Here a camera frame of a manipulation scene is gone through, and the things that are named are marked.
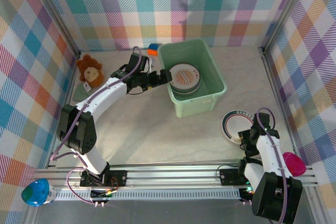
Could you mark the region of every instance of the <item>marble floor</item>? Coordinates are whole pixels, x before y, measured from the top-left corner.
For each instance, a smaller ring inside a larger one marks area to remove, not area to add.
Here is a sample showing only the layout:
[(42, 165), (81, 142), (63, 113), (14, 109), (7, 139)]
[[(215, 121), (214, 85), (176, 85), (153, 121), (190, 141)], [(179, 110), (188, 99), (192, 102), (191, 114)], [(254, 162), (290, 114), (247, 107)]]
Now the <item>marble floor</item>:
[[(244, 152), (223, 134), (222, 119), (232, 110), (254, 114), (260, 107), (268, 107), (275, 114), (281, 151), (292, 151), (257, 48), (214, 47), (211, 51), (228, 86), (213, 111), (178, 118), (166, 86), (136, 96), (126, 95), (96, 122), (96, 147), (103, 158), (111, 165), (242, 158)], [(89, 54), (103, 63), (106, 79), (130, 57), (130, 51)], [(160, 67), (157, 60), (154, 70)], [(74, 87), (79, 83), (78, 78), (77, 75)], [(65, 147), (61, 149), (61, 153), (67, 151)], [(71, 156), (56, 162), (57, 167), (77, 165), (79, 162)]]

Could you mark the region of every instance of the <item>stuffed animal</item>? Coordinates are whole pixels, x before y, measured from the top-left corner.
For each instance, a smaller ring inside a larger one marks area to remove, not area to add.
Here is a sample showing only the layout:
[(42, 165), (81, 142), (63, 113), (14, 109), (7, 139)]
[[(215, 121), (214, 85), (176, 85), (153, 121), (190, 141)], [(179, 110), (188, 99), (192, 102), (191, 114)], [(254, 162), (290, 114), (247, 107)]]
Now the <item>stuffed animal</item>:
[(76, 65), (80, 72), (79, 80), (87, 81), (90, 87), (96, 88), (103, 84), (104, 75), (102, 64), (89, 55), (84, 55), (82, 60), (77, 60)]

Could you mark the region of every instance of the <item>plaid wallpaper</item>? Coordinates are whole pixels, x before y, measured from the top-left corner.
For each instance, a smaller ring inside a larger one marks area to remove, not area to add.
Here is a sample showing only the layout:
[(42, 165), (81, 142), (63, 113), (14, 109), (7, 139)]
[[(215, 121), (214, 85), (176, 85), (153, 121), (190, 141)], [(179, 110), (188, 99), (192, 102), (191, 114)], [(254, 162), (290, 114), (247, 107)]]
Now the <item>plaid wallpaper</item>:
[(121, 50), (200, 37), (210, 46), (260, 46), (285, 2), (54, 0), (83, 50)]
[(40, 0), (0, 0), (0, 223), (46, 161), (75, 58)]
[(271, 55), (296, 144), (336, 223), (336, 0), (299, 0)]

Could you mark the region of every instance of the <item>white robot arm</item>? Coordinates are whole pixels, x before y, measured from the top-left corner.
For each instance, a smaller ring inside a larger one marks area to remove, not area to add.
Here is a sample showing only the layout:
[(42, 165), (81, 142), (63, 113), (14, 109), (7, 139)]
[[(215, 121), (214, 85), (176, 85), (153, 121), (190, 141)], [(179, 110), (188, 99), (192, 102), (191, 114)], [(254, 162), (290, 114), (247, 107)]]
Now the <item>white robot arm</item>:
[[(255, 115), (251, 129), (238, 132), (246, 155), (238, 164), (238, 177), (247, 179), (253, 188), (254, 194), (245, 200), (251, 200), (254, 215), (293, 223), (303, 186), (287, 168), (279, 134), (269, 126), (269, 116), (259, 113), (259, 123)], [(252, 158), (259, 154), (261, 161)]]
[[(272, 136), (272, 139), (277, 147), (286, 178), (292, 177), (293, 175), (288, 170), (285, 160), (280, 152), (280, 139), (274, 136)], [(257, 189), (264, 173), (275, 173), (277, 176), (281, 176), (274, 148), (267, 136), (259, 137), (257, 141), (257, 149), (261, 155), (262, 165), (247, 163), (245, 167), (245, 177), (250, 181), (253, 190)]]
[[(94, 124), (97, 119), (116, 100), (126, 95), (133, 88), (141, 87), (143, 91), (146, 91), (149, 88), (166, 84), (172, 80), (168, 70), (162, 69), (160, 74), (152, 71), (152, 59), (146, 56), (141, 56), (141, 63), (137, 70), (129, 75), (137, 65), (139, 57), (140, 55), (132, 53), (129, 63), (115, 71), (99, 90), (76, 106), (65, 105), (61, 111), (57, 134), (62, 141), (69, 132), (75, 117), (82, 110), (82, 114), (65, 145), (81, 157), (87, 165), (88, 174), (95, 177), (95, 181), (99, 181), (102, 184), (106, 182), (104, 174), (109, 164), (94, 146), (97, 140)], [(126, 78), (123, 81), (116, 83), (124, 77)]]

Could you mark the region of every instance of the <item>purple cable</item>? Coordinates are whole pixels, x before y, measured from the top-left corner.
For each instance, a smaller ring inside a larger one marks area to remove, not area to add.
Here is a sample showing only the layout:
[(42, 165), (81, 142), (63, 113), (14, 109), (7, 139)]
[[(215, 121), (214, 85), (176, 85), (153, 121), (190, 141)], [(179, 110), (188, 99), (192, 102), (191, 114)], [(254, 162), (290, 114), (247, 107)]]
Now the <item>purple cable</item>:
[(70, 189), (70, 191), (77, 197), (77, 198), (79, 198), (81, 201), (83, 201), (83, 202), (85, 202), (85, 203), (87, 203), (87, 204), (91, 204), (91, 205), (96, 205), (95, 203), (93, 203), (93, 202), (91, 202), (91, 201), (88, 201), (88, 200), (86, 200), (86, 199), (83, 199), (82, 197), (80, 197), (73, 189), (72, 189), (72, 187), (70, 186), (70, 183), (69, 183), (69, 177), (70, 177), (70, 174), (71, 173), (73, 173), (74, 171), (77, 171), (77, 172), (82, 172), (83, 170), (85, 170), (84, 168), (74, 168), (74, 169), (72, 169), (69, 173), (68, 173), (68, 175), (67, 175), (67, 179), (66, 179), (66, 182), (67, 182), (67, 185), (68, 185), (68, 187), (69, 187), (69, 189)]
[(99, 95), (100, 93), (104, 92), (106, 89), (108, 89), (108, 88), (110, 88), (110, 87), (116, 85), (117, 83), (123, 81), (124, 79), (126, 79), (128, 76), (130, 76), (131, 74), (133, 74), (133, 73), (136, 71), (136, 69), (138, 68), (138, 66), (140, 65), (140, 62), (141, 62), (142, 53), (141, 53), (141, 49), (140, 49), (139, 47), (137, 47), (137, 46), (133, 47), (133, 52), (134, 52), (135, 49), (137, 49), (137, 50), (139, 51), (139, 59), (138, 59), (138, 63), (136, 64), (136, 66), (132, 69), (131, 72), (129, 72), (128, 74), (126, 74), (126, 76), (124, 76), (123, 78), (121, 78), (121, 79), (119, 79), (119, 80), (117, 80), (117, 81), (115, 81), (115, 82), (109, 84), (107, 87), (104, 87), (104, 88), (98, 90), (96, 93), (94, 93), (94, 94), (92, 95), (92, 97), (87, 101), (87, 103), (84, 104), (83, 108), (77, 113), (77, 115), (76, 115), (76, 117), (75, 117), (75, 119), (74, 119), (72, 125), (70, 126), (70, 129), (68, 130), (67, 134), (66, 134), (65, 137), (63, 138), (63, 140), (62, 140), (62, 142), (60, 143), (60, 145), (56, 148), (56, 150), (54, 151), (54, 153), (51, 155), (51, 157), (50, 157), (50, 161), (55, 160), (55, 159), (54, 159), (55, 156), (58, 154), (58, 152), (59, 152), (59, 150), (61, 149), (61, 147), (65, 144), (65, 142), (66, 142), (67, 139), (69, 138), (70, 134), (71, 134), (72, 131), (74, 130), (74, 127), (75, 127), (75, 125), (76, 125), (76, 123), (77, 123), (77, 121), (78, 121), (80, 115), (83, 113), (83, 111), (84, 111), (85, 108), (88, 106), (88, 104), (90, 104), (91, 101), (92, 101), (97, 95)]
[(268, 138), (269, 138), (269, 140), (271, 141), (271, 144), (272, 144), (272, 146), (273, 146), (273, 148), (274, 148), (274, 151), (275, 151), (275, 155), (276, 155), (276, 157), (277, 157), (277, 161), (278, 161), (278, 163), (279, 163), (279, 167), (280, 167), (280, 171), (281, 171), (281, 175), (282, 175), (282, 180), (283, 180), (283, 206), (282, 206), (282, 212), (281, 212), (281, 215), (280, 215), (280, 219), (279, 219), (279, 224), (281, 224), (282, 222), (283, 222), (283, 220), (284, 220), (284, 218), (285, 218), (285, 215), (286, 215), (286, 208), (287, 208), (287, 197), (288, 197), (288, 195), (287, 195), (287, 193), (288, 193), (288, 191), (287, 191), (287, 181), (286, 181), (286, 176), (285, 176), (285, 171), (284, 171), (284, 168), (283, 168), (283, 166), (282, 166), (282, 163), (281, 163), (281, 158), (280, 158), (280, 155), (279, 155), (279, 152), (278, 152), (278, 150), (277, 150), (277, 147), (275, 146), (275, 143), (274, 143), (274, 141), (273, 141), (273, 139), (272, 139), (272, 137), (271, 137), (271, 135), (268, 133), (268, 131), (265, 129), (265, 127), (263, 126), (263, 124), (261, 123), (261, 120), (260, 120), (260, 117), (259, 117), (259, 113), (260, 113), (260, 111), (261, 110), (267, 110), (270, 114), (271, 114), (271, 116), (272, 116), (272, 118), (273, 118), (273, 123), (274, 123), (274, 126), (275, 126), (275, 117), (274, 117), (274, 114), (271, 112), (271, 110), (270, 109), (268, 109), (268, 108), (260, 108), (258, 111), (257, 111), (257, 120), (258, 120), (258, 123), (259, 123), (259, 125), (260, 125), (260, 127), (265, 131), (265, 133), (266, 133), (266, 135), (268, 136)]
[[(137, 50), (139, 51), (139, 59), (138, 59), (138, 63), (136, 63), (136, 65), (135, 65), (135, 67), (132, 69), (132, 71), (129, 72), (128, 74), (126, 74), (126, 75), (125, 75), (124, 77), (122, 77), (121, 79), (119, 79), (119, 80), (117, 80), (117, 81), (115, 81), (115, 82), (113, 82), (113, 83), (111, 83), (111, 84), (105, 86), (104, 88), (98, 90), (96, 93), (94, 93), (94, 94), (92, 95), (91, 98), (88, 99), (87, 103), (84, 104), (83, 108), (81, 108), (81, 110), (77, 113), (77, 115), (76, 115), (76, 117), (75, 117), (75, 119), (74, 119), (72, 125), (70, 126), (70, 128), (69, 128), (67, 134), (65, 135), (65, 137), (63, 138), (62, 142), (59, 144), (59, 146), (56, 148), (56, 150), (54, 151), (54, 153), (51, 155), (51, 157), (50, 157), (50, 161), (57, 160), (57, 159), (59, 159), (59, 158), (61, 158), (61, 157), (64, 157), (64, 156), (66, 156), (66, 155), (70, 155), (70, 154), (75, 154), (75, 155), (76, 155), (76, 153), (70, 153), (70, 152), (68, 152), (68, 153), (61, 154), (61, 155), (59, 155), (58, 157), (55, 157), (55, 156), (58, 154), (58, 152), (59, 152), (59, 150), (61, 149), (61, 147), (65, 144), (65, 142), (66, 142), (67, 139), (69, 138), (69, 136), (70, 136), (70, 134), (72, 133), (72, 131), (74, 130), (74, 127), (75, 127), (75, 125), (76, 125), (76, 123), (77, 123), (77, 121), (78, 121), (80, 115), (83, 113), (83, 111), (85, 110), (85, 108), (91, 103), (91, 101), (92, 101), (97, 95), (99, 95), (100, 93), (104, 92), (106, 89), (109, 89), (110, 87), (116, 85), (117, 83), (122, 82), (124, 79), (126, 79), (128, 76), (132, 75), (132, 74), (137, 70), (138, 66), (139, 66), (140, 63), (141, 63), (142, 53), (141, 53), (141, 49), (140, 49), (140, 47), (137, 47), (137, 46), (133, 47), (133, 52), (135, 51), (135, 49), (137, 49)], [(74, 172), (75, 170), (81, 171), (81, 170), (84, 170), (84, 169), (86, 169), (86, 168), (88, 167), (87, 164), (85, 163), (85, 161), (82, 159), (82, 157), (81, 157), (78, 153), (77, 153), (77, 157), (82, 161), (82, 163), (84, 164), (85, 167), (84, 167), (83, 169), (80, 169), (80, 170), (78, 170), (78, 167), (72, 169), (72, 170), (68, 173), (68, 175), (67, 175), (67, 179), (66, 179), (66, 181), (67, 181), (67, 185), (68, 185), (70, 191), (71, 191), (77, 198), (79, 198), (80, 200), (84, 201), (85, 203), (88, 203), (88, 204), (91, 204), (91, 205), (95, 205), (93, 202), (90, 202), (90, 201), (88, 201), (88, 200), (86, 200), (86, 199), (83, 199), (83, 198), (80, 197), (78, 194), (76, 194), (76, 192), (72, 189), (72, 187), (71, 187), (70, 184), (69, 184), (69, 176), (70, 176), (70, 174), (71, 174), (72, 172)]]

